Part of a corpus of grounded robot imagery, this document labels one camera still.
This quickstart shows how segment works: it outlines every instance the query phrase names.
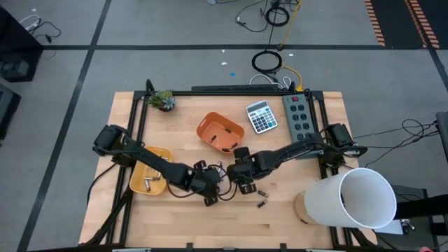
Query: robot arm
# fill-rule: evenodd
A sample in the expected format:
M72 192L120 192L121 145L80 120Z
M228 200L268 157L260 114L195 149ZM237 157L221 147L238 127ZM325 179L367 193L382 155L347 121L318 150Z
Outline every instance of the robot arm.
M203 160L196 163L194 168L168 162L146 150L141 142L129 137L126 129L117 125L104 127L94 141L93 151L100 156L113 155L113 161L119 165L134 165L138 160L160 172L169 184L204 196L207 206L218 201L220 176L216 169L207 168Z
M323 142L321 133L309 134L303 141L292 143L279 150L262 150L250 155L248 148L235 150L235 164L227 168L231 183L239 186L241 193L254 193L254 180L262 179L279 168L281 163L300 157L310 151L323 151L323 156L330 159L326 163L334 164L332 160L344 160L343 151L364 153L366 148L354 146L344 125L330 125L325 130L329 133L334 146ZM221 178L215 166L207 166L201 160L189 167L182 163L171 163L156 154L146 150L141 142L129 137L126 129L117 125L107 125L94 141L93 151L100 156L112 155L113 161L119 165L135 165L138 160L160 172L169 184L186 192L193 191L204 197L206 206L218 201L218 183Z

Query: white cylinder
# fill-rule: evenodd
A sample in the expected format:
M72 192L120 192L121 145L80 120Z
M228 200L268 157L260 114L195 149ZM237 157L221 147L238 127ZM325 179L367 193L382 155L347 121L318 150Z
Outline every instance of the white cylinder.
M381 174L366 168L317 182L306 191L304 205L317 223L347 228L382 228L397 210L391 185Z

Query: yellow bowl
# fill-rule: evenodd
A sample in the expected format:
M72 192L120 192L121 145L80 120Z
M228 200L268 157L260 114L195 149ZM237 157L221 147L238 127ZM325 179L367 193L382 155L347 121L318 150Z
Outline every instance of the yellow bowl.
M173 162L173 153L167 149L157 146L145 146L145 149L167 159L168 162ZM156 178L159 172L149 167L148 165L137 161L134 173L132 173L131 181L129 182L130 188L136 193L144 193L146 195L159 195L163 193L167 188L167 180L161 176L158 181L148 181L150 191L146 190L145 178Z

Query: small potted plant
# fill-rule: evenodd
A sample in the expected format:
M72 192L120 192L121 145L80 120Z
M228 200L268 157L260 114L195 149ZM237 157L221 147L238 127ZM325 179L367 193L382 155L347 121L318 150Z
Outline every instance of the small potted plant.
M168 112L174 109L176 101L174 100L173 92L171 90L166 90L152 94L149 97L148 105L152 106L154 109Z

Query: wooden tabletop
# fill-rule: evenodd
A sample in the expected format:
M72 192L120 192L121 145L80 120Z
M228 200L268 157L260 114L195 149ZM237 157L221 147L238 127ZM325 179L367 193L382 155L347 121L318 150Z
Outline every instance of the wooden tabletop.
M132 92L115 94L108 124L127 126L132 104ZM340 92L324 92L329 123L344 123L349 128L347 113ZM246 106L267 100L279 126L257 135L247 117ZM133 137L141 110L137 111ZM248 146L252 153L275 150L291 143L281 97L176 97L176 108L168 113L148 109L143 141L146 145L170 149L175 162L193 166L199 160L207 164L222 161L224 167L234 162L233 155L223 154L196 135L196 127L209 112L217 112L245 130L241 146ZM357 167L357 160L347 160ZM97 175L111 165L111 157L101 157ZM111 212L116 188L118 168L110 171L92 189L85 215L80 242L86 242L99 229ZM193 242L195 248L269 248L277 249L287 243L289 249L331 249L328 227L307 225L293 212L295 196L320 179L317 159L291 160L283 163L268 177L256 181L257 188L269 194L268 203L257 208L265 198L259 194L242 195L239 191L229 202L205 207L203 198L193 195L178 199L164 192L159 196L134 194L129 220L126 247L185 248ZM178 195L184 192L173 188ZM119 216L117 227L121 226ZM375 235L364 230L367 238L376 243ZM344 243L342 235L339 242Z

